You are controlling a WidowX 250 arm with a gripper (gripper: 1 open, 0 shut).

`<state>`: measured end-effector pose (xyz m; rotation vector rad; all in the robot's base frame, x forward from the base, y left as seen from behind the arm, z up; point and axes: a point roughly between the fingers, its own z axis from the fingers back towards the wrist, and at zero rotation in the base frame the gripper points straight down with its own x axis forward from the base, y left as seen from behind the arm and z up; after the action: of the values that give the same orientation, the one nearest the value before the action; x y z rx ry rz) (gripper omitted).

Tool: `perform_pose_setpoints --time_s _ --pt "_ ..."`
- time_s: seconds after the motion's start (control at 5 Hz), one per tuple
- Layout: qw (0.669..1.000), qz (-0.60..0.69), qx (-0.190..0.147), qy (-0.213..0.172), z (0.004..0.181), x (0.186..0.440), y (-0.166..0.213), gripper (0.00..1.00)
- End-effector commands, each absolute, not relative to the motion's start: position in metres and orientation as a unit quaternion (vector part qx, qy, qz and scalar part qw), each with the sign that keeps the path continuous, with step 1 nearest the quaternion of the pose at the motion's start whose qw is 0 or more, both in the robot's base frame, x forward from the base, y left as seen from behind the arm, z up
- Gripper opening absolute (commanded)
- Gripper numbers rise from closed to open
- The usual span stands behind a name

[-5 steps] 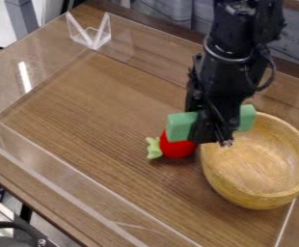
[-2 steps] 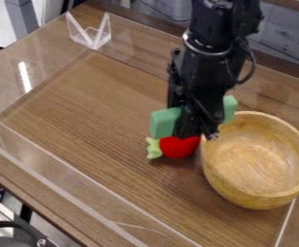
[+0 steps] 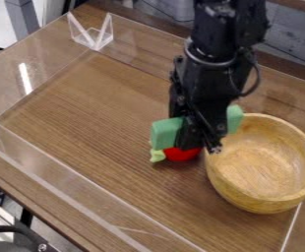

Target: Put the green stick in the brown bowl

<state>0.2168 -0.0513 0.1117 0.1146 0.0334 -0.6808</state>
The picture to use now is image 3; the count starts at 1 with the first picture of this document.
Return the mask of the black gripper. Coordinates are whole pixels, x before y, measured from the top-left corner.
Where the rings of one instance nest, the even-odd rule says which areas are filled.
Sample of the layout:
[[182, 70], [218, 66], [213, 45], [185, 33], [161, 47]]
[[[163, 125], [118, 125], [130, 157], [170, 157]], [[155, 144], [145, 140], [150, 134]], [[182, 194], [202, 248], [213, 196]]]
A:
[[228, 134], [228, 107], [261, 83], [254, 48], [241, 47], [226, 58], [214, 58], [189, 45], [174, 60], [170, 80], [170, 117], [181, 117], [175, 147], [206, 148], [218, 154]]

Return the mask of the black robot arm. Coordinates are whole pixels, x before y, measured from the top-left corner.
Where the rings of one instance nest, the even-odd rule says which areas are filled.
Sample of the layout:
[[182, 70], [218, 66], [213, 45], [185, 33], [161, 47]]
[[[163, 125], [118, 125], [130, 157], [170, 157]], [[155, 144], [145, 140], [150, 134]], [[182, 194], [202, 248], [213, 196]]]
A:
[[228, 107], [258, 88], [246, 82], [260, 70], [254, 46], [269, 27], [266, 0], [193, 0], [193, 9], [185, 53], [170, 75], [170, 115], [183, 119], [175, 147], [218, 153]]

